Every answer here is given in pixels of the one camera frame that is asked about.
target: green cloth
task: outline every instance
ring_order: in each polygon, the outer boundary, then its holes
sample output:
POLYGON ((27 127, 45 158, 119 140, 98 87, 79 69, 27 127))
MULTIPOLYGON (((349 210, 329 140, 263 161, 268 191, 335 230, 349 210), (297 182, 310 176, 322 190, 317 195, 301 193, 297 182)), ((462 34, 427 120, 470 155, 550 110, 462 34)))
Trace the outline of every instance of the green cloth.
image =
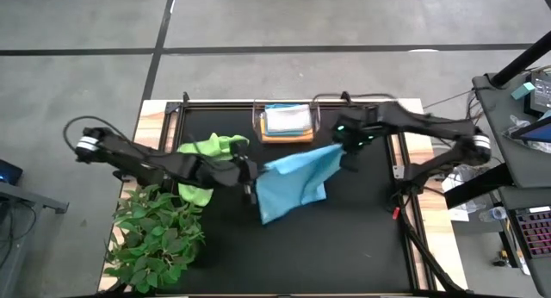
MULTIPOLYGON (((238 140, 246 140, 249 144, 249 140, 241 135, 234 135, 230 137, 219 137, 216 133, 211 134, 210 139, 201 142, 182 144, 178 148, 178 152, 181 153, 201 153, 205 156, 210 156, 216 160, 230 160, 232 155, 230 153, 230 143, 238 140)), ((189 186, 184 184, 178 184, 178 192, 183 200, 192 202, 197 206, 204 207, 210 202, 210 198, 213 196, 212 189, 200 189, 195 186, 189 186)))

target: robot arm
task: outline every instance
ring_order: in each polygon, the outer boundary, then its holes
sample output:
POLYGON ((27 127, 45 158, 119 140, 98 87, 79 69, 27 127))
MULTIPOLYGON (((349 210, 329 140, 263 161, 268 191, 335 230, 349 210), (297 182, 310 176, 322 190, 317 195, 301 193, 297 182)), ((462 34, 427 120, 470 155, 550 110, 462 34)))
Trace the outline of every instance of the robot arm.
POLYGON ((449 120, 409 112, 398 102, 341 109, 333 126, 333 140, 347 152, 341 158, 344 169, 357 171, 356 155, 372 140, 402 132, 454 140, 447 152, 423 164, 411 164, 395 172, 402 183, 417 186, 418 192, 429 177, 449 174, 457 165, 482 165, 492 156, 490 140, 470 120, 449 120))
POLYGON ((120 170, 116 177, 130 175, 144 186, 161 185, 172 179, 215 189, 247 184, 258 176, 257 165, 244 154, 246 142, 234 142, 233 159, 220 161, 200 154, 161 152, 121 137, 107 127, 85 128, 83 135, 75 148, 78 162, 108 163, 120 170))

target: plastic bag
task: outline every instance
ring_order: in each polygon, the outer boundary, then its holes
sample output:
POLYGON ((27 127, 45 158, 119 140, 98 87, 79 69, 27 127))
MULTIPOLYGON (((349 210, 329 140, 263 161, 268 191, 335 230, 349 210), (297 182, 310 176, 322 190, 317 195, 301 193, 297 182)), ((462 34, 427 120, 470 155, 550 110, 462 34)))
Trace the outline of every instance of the plastic bag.
MULTIPOLYGON (((514 133, 515 131, 517 131, 520 128, 529 126, 530 122, 520 120, 514 115, 511 115, 510 118, 511 118, 511 121, 512 121, 514 126, 507 129, 503 133, 503 135, 506 136, 507 138, 511 139, 511 140, 514 140, 514 139, 511 138, 511 133, 514 133)), ((515 141, 522 144, 522 145, 524 145, 524 146, 527 146, 529 148, 532 148, 532 149, 535 149, 535 150, 538 150, 538 151, 542 151, 542 152, 546 152, 546 153, 551 153, 551 143, 528 141, 528 140, 527 141, 515 140, 515 141)))

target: concrete floor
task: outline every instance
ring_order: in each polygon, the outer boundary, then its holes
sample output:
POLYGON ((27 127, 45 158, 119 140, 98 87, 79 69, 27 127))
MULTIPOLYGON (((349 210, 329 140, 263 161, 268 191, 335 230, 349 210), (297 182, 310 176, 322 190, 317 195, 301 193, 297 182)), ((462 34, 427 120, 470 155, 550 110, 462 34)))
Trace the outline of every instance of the concrete floor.
MULTIPOLYGON (((166 1, 0 0, 0 50, 153 48, 166 1)), ((530 43, 551 29, 550 18, 543 0, 176 0, 164 46, 530 43)), ((429 104, 470 89, 472 76, 498 71, 519 53, 164 55, 152 98, 180 98, 185 90, 193 98, 308 98, 348 90, 429 104)), ((61 129, 72 117, 98 115, 131 135, 151 61, 151 55, 0 57, 0 158, 25 170, 25 189, 71 202, 67 214, 40 219, 18 297, 96 290, 120 184, 106 165, 75 163, 61 129)), ((549 63, 550 55, 539 62, 549 63)), ((428 111, 462 117, 465 98, 428 111)), ((78 123, 71 137, 89 125, 95 124, 78 123)), ((458 237, 469 288, 536 296, 529 277, 489 264, 500 247, 496 237, 458 237)))

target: light blue towel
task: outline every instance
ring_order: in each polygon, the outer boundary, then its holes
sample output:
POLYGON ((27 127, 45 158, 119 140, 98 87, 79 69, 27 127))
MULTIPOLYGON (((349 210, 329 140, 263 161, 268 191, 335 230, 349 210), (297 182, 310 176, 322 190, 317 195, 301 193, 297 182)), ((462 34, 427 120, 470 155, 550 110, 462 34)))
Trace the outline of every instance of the light blue towel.
POLYGON ((298 153, 266 164, 257 179, 257 197, 263 224, 292 208, 324 200, 324 181, 339 169, 344 151, 340 144, 298 153))

